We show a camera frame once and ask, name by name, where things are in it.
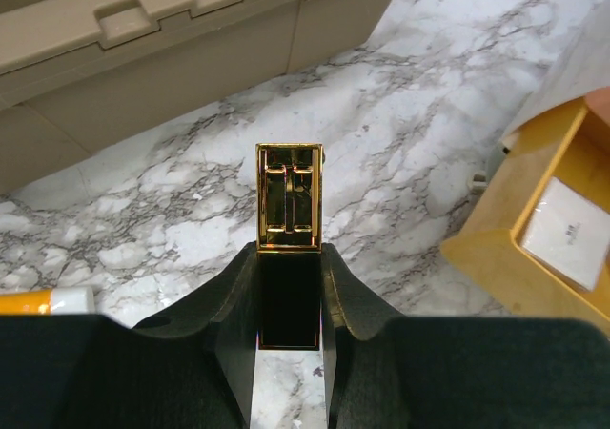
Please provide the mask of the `small white box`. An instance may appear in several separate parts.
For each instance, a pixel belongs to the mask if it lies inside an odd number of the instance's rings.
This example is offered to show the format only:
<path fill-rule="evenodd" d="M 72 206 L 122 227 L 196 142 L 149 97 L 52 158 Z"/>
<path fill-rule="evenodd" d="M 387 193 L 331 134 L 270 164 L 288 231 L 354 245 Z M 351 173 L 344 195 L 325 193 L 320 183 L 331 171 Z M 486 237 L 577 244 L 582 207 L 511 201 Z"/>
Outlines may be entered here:
<path fill-rule="evenodd" d="M 609 213 L 553 177 L 520 247 L 567 283 L 592 292 L 609 253 Z"/>

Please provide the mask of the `white round makeup organizer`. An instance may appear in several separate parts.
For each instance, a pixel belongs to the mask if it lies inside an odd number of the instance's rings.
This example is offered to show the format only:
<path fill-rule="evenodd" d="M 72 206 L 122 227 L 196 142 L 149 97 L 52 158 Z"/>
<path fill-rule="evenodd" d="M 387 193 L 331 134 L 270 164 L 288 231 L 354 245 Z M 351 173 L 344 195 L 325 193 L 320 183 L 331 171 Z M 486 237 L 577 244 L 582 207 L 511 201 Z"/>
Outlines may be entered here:
<path fill-rule="evenodd" d="M 500 141 L 444 257 L 517 315 L 609 327 L 609 7 L 600 5 Z"/>

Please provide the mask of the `gold black lipstick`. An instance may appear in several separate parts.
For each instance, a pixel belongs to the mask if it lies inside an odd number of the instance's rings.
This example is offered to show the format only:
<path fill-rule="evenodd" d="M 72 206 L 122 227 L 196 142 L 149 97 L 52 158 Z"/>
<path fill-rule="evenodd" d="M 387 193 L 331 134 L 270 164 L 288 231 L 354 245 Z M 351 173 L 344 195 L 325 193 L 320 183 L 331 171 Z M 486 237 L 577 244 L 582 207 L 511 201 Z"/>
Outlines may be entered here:
<path fill-rule="evenodd" d="M 256 146 L 262 350 L 319 348 L 323 162 L 320 143 Z"/>

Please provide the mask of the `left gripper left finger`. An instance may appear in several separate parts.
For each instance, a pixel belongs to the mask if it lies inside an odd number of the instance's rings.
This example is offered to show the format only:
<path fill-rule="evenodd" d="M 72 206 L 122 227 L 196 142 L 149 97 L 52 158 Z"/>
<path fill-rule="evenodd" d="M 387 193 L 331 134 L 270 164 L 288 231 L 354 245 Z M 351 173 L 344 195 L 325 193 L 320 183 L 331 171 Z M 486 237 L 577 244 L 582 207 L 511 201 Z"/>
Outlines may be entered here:
<path fill-rule="evenodd" d="M 1 319 L 5 428 L 245 428 L 256 256 L 128 328 L 102 315 Z"/>

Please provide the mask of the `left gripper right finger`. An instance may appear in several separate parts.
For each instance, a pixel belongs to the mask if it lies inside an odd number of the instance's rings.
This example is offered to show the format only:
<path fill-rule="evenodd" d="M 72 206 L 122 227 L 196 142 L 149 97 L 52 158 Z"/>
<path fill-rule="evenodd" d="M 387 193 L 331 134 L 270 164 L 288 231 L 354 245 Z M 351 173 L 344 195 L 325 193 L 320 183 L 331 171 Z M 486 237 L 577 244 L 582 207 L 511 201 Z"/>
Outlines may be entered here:
<path fill-rule="evenodd" d="M 406 316 L 321 254 L 332 428 L 605 428 L 609 341 L 576 319 Z"/>

